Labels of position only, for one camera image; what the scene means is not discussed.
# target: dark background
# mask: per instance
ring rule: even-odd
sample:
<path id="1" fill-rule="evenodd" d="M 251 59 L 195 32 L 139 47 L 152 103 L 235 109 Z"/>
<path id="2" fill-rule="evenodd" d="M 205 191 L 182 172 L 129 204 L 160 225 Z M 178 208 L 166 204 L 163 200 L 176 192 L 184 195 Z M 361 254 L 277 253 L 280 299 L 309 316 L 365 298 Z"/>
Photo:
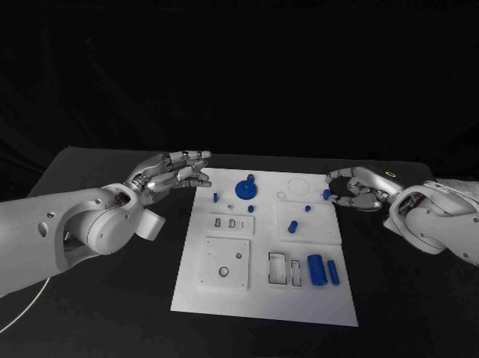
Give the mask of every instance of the dark background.
<path id="1" fill-rule="evenodd" d="M 479 1 L 0 1 L 0 201 L 70 145 L 479 180 Z"/>

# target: white robotic arm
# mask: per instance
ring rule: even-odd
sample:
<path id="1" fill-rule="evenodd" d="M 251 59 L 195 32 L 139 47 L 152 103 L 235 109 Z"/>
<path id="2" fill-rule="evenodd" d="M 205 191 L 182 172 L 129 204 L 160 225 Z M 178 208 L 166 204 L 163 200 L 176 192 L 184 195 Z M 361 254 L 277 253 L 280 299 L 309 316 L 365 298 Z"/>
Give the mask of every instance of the white robotic arm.
<path id="1" fill-rule="evenodd" d="M 159 154 L 122 184 L 0 203 L 0 295 L 111 254 L 133 233 L 153 240 L 163 218 L 145 207 L 171 188 L 211 186 L 201 173 L 208 157 L 208 151 Z"/>
<path id="2" fill-rule="evenodd" d="M 354 197 L 330 195 L 332 202 L 362 211 L 390 205 L 384 227 L 428 254 L 446 248 L 479 266 L 479 200 L 457 189 L 433 181 L 405 189 L 398 175 L 362 167 L 341 169 L 328 174 L 329 183 L 348 177 Z"/>

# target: table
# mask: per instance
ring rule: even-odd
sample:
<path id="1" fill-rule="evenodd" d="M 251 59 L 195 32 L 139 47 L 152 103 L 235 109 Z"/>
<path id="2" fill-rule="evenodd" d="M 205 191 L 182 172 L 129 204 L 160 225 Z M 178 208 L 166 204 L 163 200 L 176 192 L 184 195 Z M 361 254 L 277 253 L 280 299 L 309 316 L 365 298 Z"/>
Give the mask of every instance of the table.
<path id="1" fill-rule="evenodd" d="M 67 148 L 29 196 L 122 182 L 153 154 Z M 209 159 L 214 168 L 310 174 L 361 165 L 414 183 L 433 179 L 420 163 L 224 154 Z M 479 357 L 479 268 L 447 251 L 430 256 L 415 250 L 382 228 L 382 210 L 336 208 L 359 327 L 171 312 L 192 195 L 194 189 L 175 190 L 153 205 L 166 218 L 155 241 L 135 236 L 113 255 L 51 278 L 0 335 L 0 357 Z M 0 300 L 0 329 L 41 286 Z"/>

